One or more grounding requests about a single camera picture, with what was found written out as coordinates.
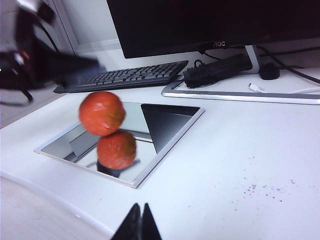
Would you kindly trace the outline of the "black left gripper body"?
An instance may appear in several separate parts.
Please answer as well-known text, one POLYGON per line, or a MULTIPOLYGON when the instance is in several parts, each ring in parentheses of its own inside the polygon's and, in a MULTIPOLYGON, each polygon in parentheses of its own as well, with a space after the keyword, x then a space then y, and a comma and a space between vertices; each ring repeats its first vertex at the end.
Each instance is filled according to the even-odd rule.
POLYGON ((56 85, 70 87, 106 71, 98 60, 65 53, 53 53, 47 59, 47 77, 56 85))

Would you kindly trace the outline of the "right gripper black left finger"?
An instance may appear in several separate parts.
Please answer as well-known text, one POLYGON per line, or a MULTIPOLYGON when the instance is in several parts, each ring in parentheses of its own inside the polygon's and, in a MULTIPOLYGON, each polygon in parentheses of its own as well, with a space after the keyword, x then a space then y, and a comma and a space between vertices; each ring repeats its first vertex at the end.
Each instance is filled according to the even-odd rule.
POLYGON ((139 237, 141 210, 135 203, 116 230, 111 240, 137 240, 139 237))

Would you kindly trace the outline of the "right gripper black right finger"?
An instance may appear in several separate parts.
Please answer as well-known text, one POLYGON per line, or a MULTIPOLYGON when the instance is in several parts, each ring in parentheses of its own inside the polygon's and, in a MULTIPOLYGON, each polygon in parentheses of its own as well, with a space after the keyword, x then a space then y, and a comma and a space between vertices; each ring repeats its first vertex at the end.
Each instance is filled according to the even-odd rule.
POLYGON ((162 240, 155 219, 148 203, 144 204, 141 218, 141 239, 142 240, 162 240))

